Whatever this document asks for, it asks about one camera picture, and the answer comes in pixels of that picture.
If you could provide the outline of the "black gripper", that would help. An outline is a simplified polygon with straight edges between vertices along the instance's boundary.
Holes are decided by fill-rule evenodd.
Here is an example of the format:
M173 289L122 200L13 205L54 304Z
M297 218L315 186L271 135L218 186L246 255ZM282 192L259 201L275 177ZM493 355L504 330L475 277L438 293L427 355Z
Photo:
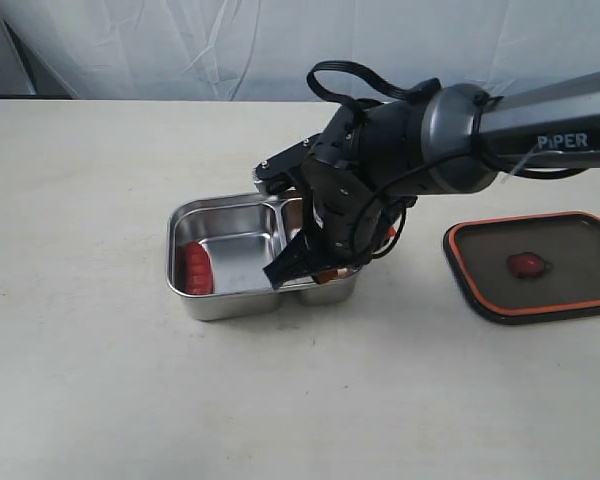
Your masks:
M317 285L346 279L368 264L396 235L403 199L378 195L352 170L313 157L299 170L302 227L264 268L273 289L304 277Z

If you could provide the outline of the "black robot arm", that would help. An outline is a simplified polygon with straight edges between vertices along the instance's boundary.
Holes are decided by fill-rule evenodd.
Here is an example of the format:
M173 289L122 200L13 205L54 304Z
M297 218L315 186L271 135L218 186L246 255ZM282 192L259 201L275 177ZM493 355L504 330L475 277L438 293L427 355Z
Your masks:
M421 196L477 193L501 173L558 180L600 168L600 72L494 96L435 78L405 89L332 60L306 82L335 114L254 171L267 194L302 200L300 230L264 270L273 288L385 256Z

